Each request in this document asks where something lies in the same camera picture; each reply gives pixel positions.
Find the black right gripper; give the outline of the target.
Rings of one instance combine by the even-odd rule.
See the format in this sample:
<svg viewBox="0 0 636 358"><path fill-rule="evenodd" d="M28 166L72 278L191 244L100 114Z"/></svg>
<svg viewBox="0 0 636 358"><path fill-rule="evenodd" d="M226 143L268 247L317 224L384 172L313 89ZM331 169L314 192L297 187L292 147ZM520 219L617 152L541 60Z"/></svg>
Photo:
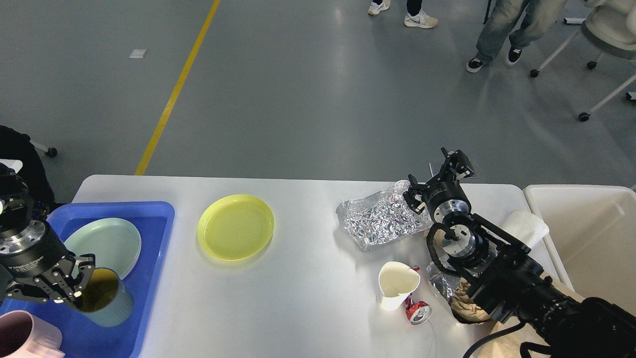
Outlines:
<svg viewBox="0 0 636 358"><path fill-rule="evenodd" d="M471 204L460 186L461 179L474 177L474 165L462 150L450 151L441 147L444 162L431 184L419 183L407 175L409 185L402 193L407 207L415 214L424 211L434 222L447 223L455 217L468 217Z"/></svg>

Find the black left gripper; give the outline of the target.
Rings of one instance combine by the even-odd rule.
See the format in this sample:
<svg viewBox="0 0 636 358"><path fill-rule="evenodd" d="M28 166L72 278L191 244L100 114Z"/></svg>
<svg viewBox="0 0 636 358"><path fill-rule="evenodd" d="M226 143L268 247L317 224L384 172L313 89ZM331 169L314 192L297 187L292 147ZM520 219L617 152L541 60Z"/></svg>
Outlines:
<svg viewBox="0 0 636 358"><path fill-rule="evenodd" d="M95 254L72 256L45 221L32 220L17 229L1 230L1 304L7 299L65 303L79 310L88 307L82 290L95 269Z"/></svg>

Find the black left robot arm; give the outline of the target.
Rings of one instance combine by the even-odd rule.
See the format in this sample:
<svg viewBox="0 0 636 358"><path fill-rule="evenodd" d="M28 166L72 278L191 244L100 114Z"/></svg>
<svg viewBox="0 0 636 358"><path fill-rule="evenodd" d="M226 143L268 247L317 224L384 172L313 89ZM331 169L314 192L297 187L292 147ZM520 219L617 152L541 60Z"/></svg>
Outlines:
<svg viewBox="0 0 636 358"><path fill-rule="evenodd" d="M76 255L43 218L15 170L1 166L1 298L84 308L94 254Z"/></svg>

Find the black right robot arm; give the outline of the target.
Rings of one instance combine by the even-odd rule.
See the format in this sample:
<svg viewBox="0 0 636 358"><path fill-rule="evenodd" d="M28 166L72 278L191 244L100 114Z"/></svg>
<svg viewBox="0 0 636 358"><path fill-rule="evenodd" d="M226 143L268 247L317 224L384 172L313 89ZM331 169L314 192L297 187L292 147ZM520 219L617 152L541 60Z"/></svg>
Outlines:
<svg viewBox="0 0 636 358"><path fill-rule="evenodd" d="M473 344L466 358L483 345L519 331L526 325L545 344L523 342L520 355L538 352L552 358L633 358L636 354L635 317L599 297L581 303L555 288L543 267L530 256L531 249L518 238L472 212L460 179L475 174L461 151L442 149L439 172L425 183L408 175L403 193L415 213L432 218L426 245L438 271L464 278L468 297L494 320L511 316L519 323L488 335Z"/></svg>

